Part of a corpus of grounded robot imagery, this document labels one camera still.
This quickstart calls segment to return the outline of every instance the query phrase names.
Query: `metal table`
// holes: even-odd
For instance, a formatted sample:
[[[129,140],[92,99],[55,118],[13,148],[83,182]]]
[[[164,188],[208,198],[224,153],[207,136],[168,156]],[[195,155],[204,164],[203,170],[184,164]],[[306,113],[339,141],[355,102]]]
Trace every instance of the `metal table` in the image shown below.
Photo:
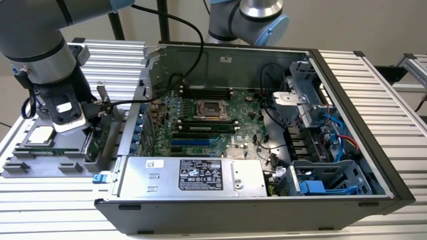
[[[91,51],[91,58],[83,68],[83,72],[95,95],[97,81],[104,81],[112,101],[132,99],[140,70],[144,67],[141,65],[141,61],[144,60],[144,43],[135,41],[87,40],[85,44]],[[379,134],[378,137],[383,141],[383,144],[380,144],[384,146],[384,151],[415,195],[416,202],[412,205],[387,216],[370,216],[340,231],[125,236],[115,230],[113,225],[93,207],[92,199],[95,196],[96,198],[103,197],[103,193],[108,190],[108,185],[99,185],[97,192],[93,192],[91,178],[7,179],[0,177],[1,240],[75,240],[95,238],[115,240],[427,239],[427,154],[424,154],[427,151],[427,138],[422,137],[423,133],[420,129],[416,129],[418,123],[414,123],[412,116],[408,116],[408,112],[402,109],[402,103],[396,101],[396,97],[394,96],[396,92],[392,89],[384,88],[379,79],[380,77],[367,67],[366,60],[352,54],[352,52],[322,52],[334,73],[342,76],[340,82],[350,98],[356,99],[355,105],[363,119],[370,121],[367,122],[368,126]],[[359,68],[359,70],[354,72],[346,68],[346,65],[351,65],[354,68]],[[129,106],[123,105],[121,108],[127,110]],[[387,117],[379,118],[375,114],[376,111],[386,112],[387,115],[382,116]],[[403,118],[403,121],[395,123],[394,121],[402,120],[396,119],[399,116]],[[23,120],[21,118],[16,121],[0,144],[0,166],[8,160],[16,143],[23,140],[25,129],[32,122],[32,120]],[[402,132],[410,132],[419,136],[420,142],[407,142],[404,137],[396,137],[396,135],[390,135],[388,137],[391,138],[384,138],[387,134],[399,133],[394,129],[396,128],[395,124],[406,129]],[[400,146],[400,144],[407,149],[395,148],[395,145]],[[400,154],[407,150],[411,150],[411,156]]]

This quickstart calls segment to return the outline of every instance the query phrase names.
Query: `blue cable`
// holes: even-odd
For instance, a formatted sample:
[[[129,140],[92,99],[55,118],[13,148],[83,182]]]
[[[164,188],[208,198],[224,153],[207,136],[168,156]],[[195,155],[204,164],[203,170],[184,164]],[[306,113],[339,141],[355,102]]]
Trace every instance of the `blue cable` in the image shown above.
[[[327,189],[326,193],[331,195],[351,195],[358,191],[358,186],[350,186],[344,189]]]
[[[331,119],[335,123],[339,124],[340,126],[340,134],[344,134],[344,123],[334,116],[328,115],[328,114],[323,114],[324,117],[327,117],[328,119]],[[344,154],[344,141],[340,140],[340,146],[339,146],[339,152],[338,152],[338,155],[336,155],[336,158],[334,160],[334,163],[338,163],[343,157],[343,154]]]

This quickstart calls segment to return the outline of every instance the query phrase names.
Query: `gray robot arm segment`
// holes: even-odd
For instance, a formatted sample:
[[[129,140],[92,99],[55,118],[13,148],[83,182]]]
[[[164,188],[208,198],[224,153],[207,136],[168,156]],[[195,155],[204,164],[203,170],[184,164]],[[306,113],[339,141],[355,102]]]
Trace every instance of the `gray robot arm segment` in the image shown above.
[[[208,42],[276,45],[290,24],[282,10],[283,0],[211,0]]]

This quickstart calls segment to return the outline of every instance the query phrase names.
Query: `warning sticker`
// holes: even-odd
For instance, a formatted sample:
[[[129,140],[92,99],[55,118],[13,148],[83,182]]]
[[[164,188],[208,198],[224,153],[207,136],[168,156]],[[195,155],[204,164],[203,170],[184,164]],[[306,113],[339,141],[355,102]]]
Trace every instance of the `warning sticker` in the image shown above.
[[[183,191],[223,190],[222,160],[180,160],[178,187]]]

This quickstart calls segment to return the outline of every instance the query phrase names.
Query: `black pcie slot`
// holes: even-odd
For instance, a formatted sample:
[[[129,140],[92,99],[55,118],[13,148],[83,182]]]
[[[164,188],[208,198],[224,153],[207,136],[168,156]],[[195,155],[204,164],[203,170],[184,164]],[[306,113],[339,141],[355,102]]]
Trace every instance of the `black pcie slot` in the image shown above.
[[[210,135],[206,133],[173,133],[173,139],[210,139]]]
[[[208,134],[235,134],[235,130],[190,130],[183,129],[180,130],[182,133],[187,134],[198,134],[198,133],[208,133]]]
[[[210,124],[223,124],[223,125],[231,125],[235,124],[235,119],[230,121],[216,121],[216,120],[184,120],[182,119],[180,122],[183,125],[186,124],[202,124],[202,125],[210,125]]]

